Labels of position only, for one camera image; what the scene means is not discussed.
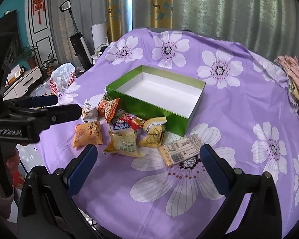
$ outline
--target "green box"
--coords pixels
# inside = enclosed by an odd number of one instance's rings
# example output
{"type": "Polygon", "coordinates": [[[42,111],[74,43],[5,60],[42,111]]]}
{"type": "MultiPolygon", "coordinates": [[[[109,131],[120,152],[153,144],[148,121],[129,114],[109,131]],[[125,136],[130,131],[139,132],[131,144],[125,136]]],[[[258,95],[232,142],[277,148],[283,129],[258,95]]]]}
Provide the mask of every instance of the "green box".
{"type": "Polygon", "coordinates": [[[108,86],[120,108],[142,119],[165,116],[166,130],[184,136],[202,99],[205,82],[177,73],[139,66],[108,86]]]}

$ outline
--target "green plant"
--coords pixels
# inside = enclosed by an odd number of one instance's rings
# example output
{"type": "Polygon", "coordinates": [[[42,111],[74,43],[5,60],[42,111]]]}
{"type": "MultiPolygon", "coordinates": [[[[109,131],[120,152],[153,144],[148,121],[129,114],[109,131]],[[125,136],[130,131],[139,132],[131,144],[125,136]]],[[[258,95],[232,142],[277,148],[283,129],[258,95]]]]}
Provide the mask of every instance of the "green plant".
{"type": "Polygon", "coordinates": [[[50,56],[51,56],[51,53],[49,54],[47,61],[43,60],[44,63],[42,64],[42,68],[49,69],[51,67],[50,65],[53,64],[53,63],[55,63],[57,61],[52,56],[50,58],[50,56]]]}
{"type": "Polygon", "coordinates": [[[31,58],[35,55],[36,51],[38,51],[37,46],[26,46],[26,47],[24,47],[23,51],[21,53],[21,59],[22,60],[28,60],[29,58],[31,58]]]}

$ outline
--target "television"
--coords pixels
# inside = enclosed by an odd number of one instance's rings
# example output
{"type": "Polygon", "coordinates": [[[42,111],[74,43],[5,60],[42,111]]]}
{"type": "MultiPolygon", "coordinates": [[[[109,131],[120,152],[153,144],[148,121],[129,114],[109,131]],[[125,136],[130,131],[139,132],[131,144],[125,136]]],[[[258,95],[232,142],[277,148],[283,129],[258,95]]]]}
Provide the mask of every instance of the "television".
{"type": "Polygon", "coordinates": [[[0,33],[14,32],[15,37],[11,42],[10,50],[7,56],[10,57],[10,62],[15,60],[17,56],[22,53],[22,48],[19,39],[18,23],[17,23],[17,10],[11,11],[7,15],[0,18],[0,33]]]}

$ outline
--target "purple tablecloth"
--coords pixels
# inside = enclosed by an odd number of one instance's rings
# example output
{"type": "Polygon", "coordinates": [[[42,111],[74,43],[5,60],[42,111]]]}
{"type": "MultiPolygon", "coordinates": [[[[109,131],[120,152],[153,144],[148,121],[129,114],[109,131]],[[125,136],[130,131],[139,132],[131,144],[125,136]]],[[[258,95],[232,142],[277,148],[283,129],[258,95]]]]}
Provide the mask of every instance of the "purple tablecloth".
{"type": "MultiPolygon", "coordinates": [[[[187,135],[198,134],[232,167],[273,175],[285,235],[299,219],[299,116],[285,73],[239,43],[188,32],[135,29],[108,48],[60,95],[59,103],[82,105],[87,100],[97,105],[106,85],[139,65],[206,81],[187,135]]],[[[65,167],[82,151],[72,148],[79,123],[42,132],[37,148],[50,172],[65,167]]],[[[192,158],[182,168],[166,168],[155,148],[142,148],[147,156],[139,159],[105,156],[107,130],[103,123],[104,146],[97,147],[98,160],[74,197],[77,206],[122,238],[196,238],[224,201],[200,159],[192,158]]],[[[167,141],[179,139],[171,133],[166,136],[167,141]]],[[[248,199],[230,230],[238,226],[248,199]]]]}

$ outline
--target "deer pattern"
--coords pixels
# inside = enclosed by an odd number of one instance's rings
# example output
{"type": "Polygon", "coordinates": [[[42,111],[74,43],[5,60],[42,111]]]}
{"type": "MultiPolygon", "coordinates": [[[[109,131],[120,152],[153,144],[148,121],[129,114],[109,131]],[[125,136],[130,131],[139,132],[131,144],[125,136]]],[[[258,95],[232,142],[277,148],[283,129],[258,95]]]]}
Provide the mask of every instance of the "deer pattern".
{"type": "Polygon", "coordinates": [[[109,7],[109,9],[107,10],[107,13],[112,15],[112,11],[113,11],[113,7],[109,7]]]}
{"type": "Polygon", "coordinates": [[[159,8],[159,10],[161,9],[161,6],[159,4],[156,4],[155,2],[152,2],[153,4],[153,8],[155,10],[155,8],[159,8]]]}

